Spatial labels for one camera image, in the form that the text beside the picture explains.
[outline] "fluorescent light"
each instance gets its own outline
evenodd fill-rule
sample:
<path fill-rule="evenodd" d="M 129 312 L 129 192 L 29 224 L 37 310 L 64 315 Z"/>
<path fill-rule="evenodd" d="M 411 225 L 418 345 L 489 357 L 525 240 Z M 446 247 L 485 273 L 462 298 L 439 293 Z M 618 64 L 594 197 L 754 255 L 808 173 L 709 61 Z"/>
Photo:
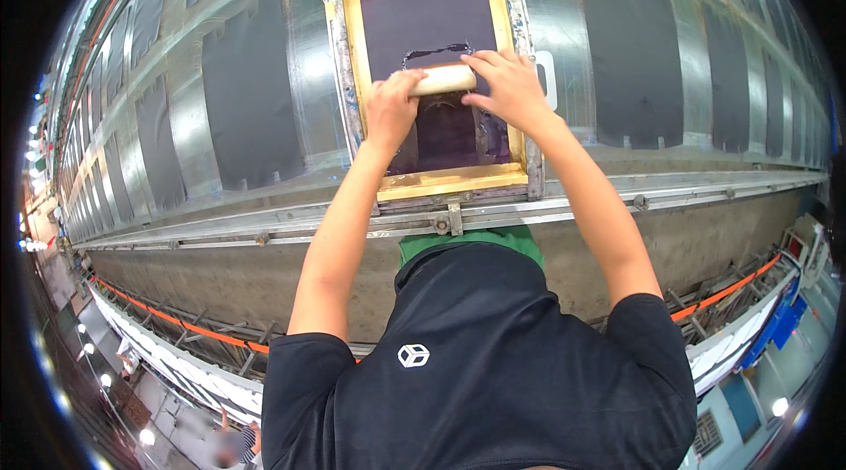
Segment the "fluorescent light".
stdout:
<path fill-rule="evenodd" d="M 138 438 L 142 443 L 150 446 L 153 446 L 156 443 L 156 436 L 147 428 L 144 428 L 141 433 L 138 433 Z"/>
<path fill-rule="evenodd" d="M 772 403 L 772 414 L 776 417 L 781 417 L 786 411 L 788 411 L 788 399 L 781 397 Z"/>

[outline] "hand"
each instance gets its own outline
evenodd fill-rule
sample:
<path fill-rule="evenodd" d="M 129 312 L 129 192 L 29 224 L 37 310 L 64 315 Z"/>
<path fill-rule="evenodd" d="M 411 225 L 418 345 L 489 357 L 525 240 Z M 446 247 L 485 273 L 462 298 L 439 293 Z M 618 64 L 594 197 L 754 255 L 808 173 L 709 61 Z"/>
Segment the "hand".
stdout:
<path fill-rule="evenodd" d="M 550 110 L 529 57 L 517 56 L 511 50 L 482 51 L 461 56 L 491 86 L 491 96 L 468 94 L 461 98 L 465 105 L 478 106 L 501 117 L 506 123 L 530 137 L 543 134 L 545 126 L 556 116 Z"/>
<path fill-rule="evenodd" d="M 389 159 L 397 153 L 417 117 L 419 98 L 409 97 L 408 92 L 426 76 L 422 70 L 400 70 L 371 87 L 365 141 Z"/>

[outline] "person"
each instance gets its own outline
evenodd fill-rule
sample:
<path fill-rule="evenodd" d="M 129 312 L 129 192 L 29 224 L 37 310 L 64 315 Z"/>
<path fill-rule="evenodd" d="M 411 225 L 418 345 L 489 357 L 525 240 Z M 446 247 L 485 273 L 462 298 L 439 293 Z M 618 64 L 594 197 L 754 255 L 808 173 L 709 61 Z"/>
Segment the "person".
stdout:
<path fill-rule="evenodd" d="M 696 397 L 637 225 L 513 52 L 462 56 L 468 94 L 541 148 L 608 286 L 604 334 L 562 315 L 526 226 L 400 243 L 384 335 L 356 364 L 347 301 L 382 176 L 425 74 L 375 82 L 361 143 L 305 255 L 287 336 L 270 344 L 266 468 L 676 468 Z"/>
<path fill-rule="evenodd" d="M 261 429 L 256 421 L 250 422 L 249 426 L 241 431 L 229 429 L 229 414 L 226 408 L 220 407 L 221 420 L 220 429 L 213 432 L 212 443 L 214 453 L 212 464 L 219 468 L 231 468 L 238 463 L 248 465 L 260 460 L 261 452 Z"/>
<path fill-rule="evenodd" d="M 114 354 L 123 362 L 123 370 L 120 372 L 121 378 L 129 382 L 130 377 L 141 363 L 141 356 L 139 356 L 135 349 L 132 349 L 132 342 L 126 337 L 120 341 L 118 351 Z"/>

